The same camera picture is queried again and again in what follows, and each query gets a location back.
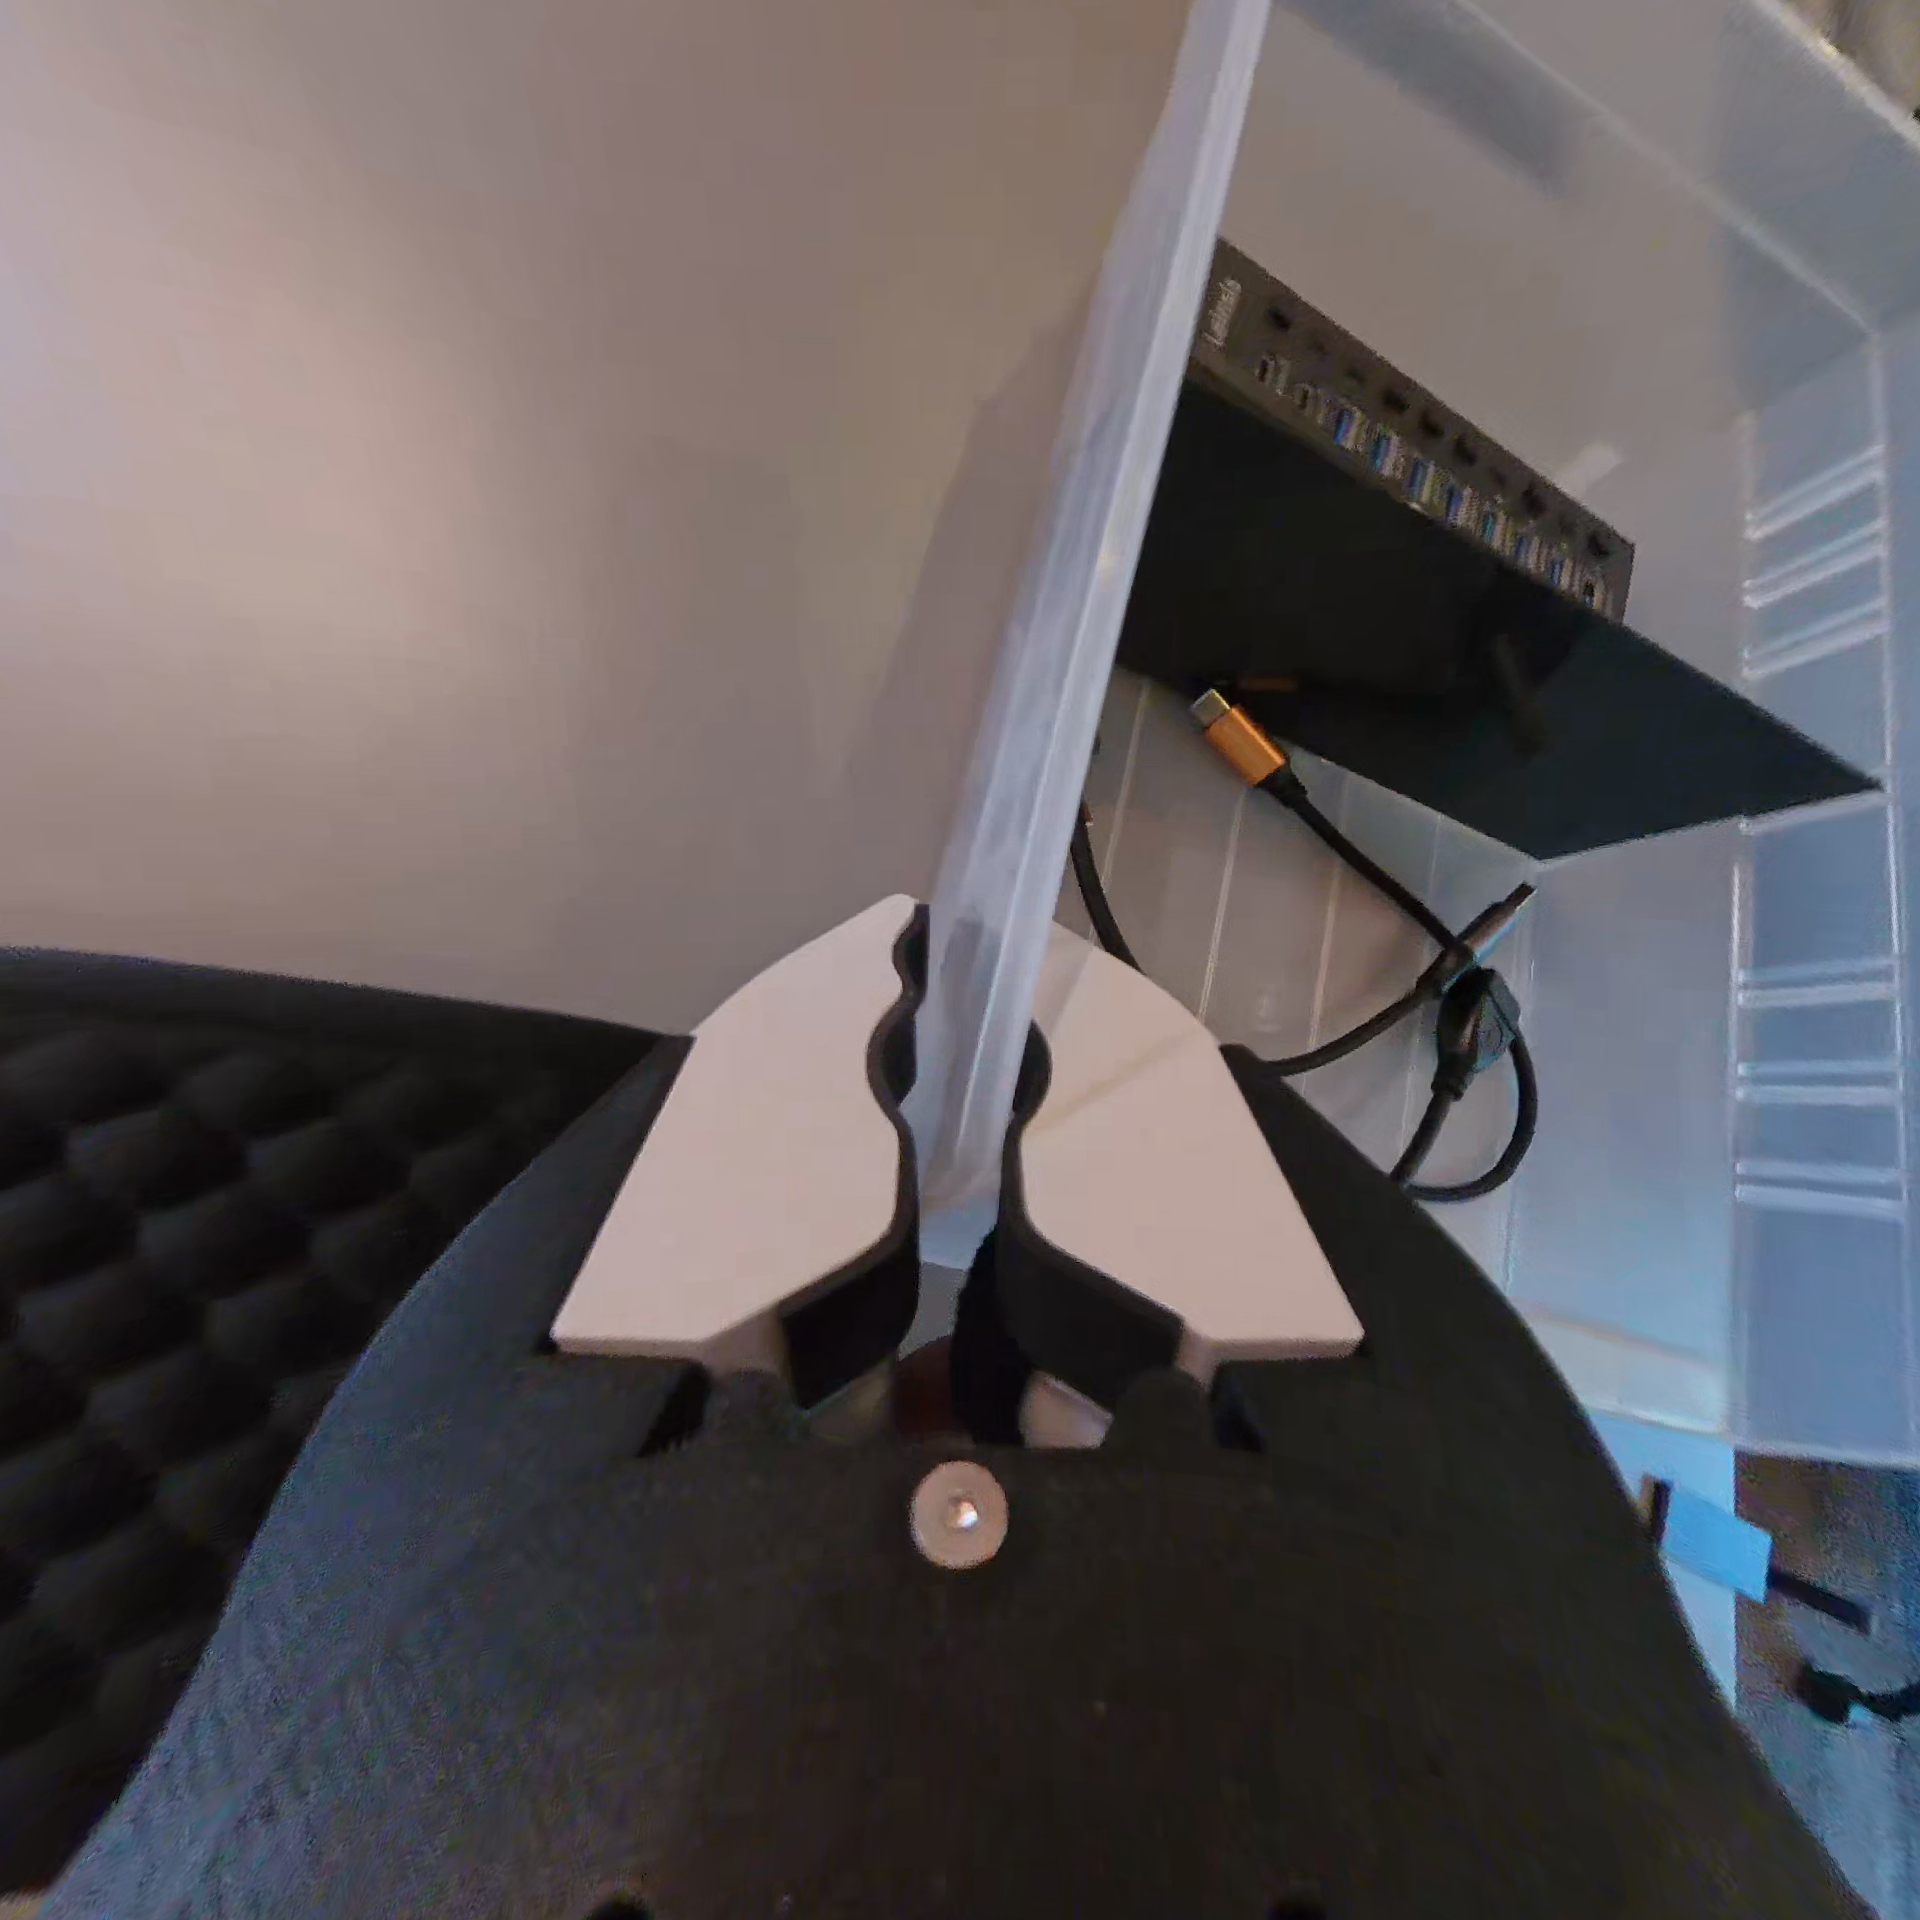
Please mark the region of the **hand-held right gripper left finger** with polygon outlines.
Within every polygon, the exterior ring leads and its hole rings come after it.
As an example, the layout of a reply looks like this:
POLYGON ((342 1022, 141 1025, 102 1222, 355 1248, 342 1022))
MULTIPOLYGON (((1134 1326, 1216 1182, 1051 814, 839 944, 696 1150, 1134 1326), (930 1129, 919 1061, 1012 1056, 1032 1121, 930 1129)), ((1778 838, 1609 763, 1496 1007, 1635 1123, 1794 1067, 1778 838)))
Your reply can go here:
POLYGON ((551 1326, 568 1356, 792 1372, 782 1309, 916 1216, 902 1095, 879 1078, 919 903, 891 895, 701 1022, 551 1326))

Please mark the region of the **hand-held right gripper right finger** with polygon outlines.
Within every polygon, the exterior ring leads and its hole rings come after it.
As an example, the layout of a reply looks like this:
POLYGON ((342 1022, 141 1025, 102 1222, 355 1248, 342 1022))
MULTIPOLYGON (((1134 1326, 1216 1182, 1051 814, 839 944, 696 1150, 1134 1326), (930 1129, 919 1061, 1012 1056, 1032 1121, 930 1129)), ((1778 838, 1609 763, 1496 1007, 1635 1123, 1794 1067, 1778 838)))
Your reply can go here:
POLYGON ((1005 1128, 996 1317, 1022 1411, 1355 1356, 1364 1328, 1208 1028, 1055 925, 1005 1128))

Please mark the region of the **clear plastic bin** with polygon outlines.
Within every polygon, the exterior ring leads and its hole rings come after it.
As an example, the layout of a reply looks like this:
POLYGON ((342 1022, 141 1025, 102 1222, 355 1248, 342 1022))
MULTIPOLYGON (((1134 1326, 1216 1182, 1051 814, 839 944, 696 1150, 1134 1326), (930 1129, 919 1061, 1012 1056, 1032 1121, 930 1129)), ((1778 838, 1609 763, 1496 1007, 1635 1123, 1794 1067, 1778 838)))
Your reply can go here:
POLYGON ((1915 1465, 1915 125, 1784 5, 1196 5, 1071 333, 1038 552, 936 887, 926 1255, 993 1217, 1099 727, 1112 887, 1226 1040, 1413 936, 1110 688, 1176 325, 1231 235, 1638 546, 1645 634, 1876 790, 1539 861, 1542 1142, 1451 1217, 1607 1413, 1915 1465))

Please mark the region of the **black usb hub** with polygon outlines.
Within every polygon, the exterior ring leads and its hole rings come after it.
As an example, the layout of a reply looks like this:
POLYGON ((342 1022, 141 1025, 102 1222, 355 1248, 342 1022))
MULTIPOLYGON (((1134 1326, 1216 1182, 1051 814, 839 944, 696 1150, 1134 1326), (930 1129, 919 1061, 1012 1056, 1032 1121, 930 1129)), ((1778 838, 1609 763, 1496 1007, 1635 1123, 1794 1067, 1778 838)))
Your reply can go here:
POLYGON ((1625 617, 1635 546, 1609 520, 1227 239, 1213 248, 1187 376, 1526 577, 1625 617))

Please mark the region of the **black foam pad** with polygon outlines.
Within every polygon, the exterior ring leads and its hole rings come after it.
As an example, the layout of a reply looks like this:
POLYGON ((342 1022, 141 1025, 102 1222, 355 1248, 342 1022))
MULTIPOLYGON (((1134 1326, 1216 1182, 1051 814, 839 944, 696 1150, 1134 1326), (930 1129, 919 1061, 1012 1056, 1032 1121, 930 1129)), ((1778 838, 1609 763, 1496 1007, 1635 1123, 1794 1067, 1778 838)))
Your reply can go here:
POLYGON ((2 959, 2 1882, 143 1762, 335 1388, 662 1037, 157 959, 2 959))

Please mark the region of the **blue tape piece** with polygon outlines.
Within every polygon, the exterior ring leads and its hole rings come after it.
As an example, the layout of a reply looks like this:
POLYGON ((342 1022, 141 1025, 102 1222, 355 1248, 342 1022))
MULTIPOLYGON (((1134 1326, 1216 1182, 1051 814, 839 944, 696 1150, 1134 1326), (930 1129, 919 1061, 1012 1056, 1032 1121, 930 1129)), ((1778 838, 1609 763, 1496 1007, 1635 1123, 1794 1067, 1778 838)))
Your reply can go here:
POLYGON ((1774 1540, 1764 1525, 1667 1482, 1654 1537, 1669 1562, 1702 1581, 1762 1606, 1772 1597, 1774 1540))

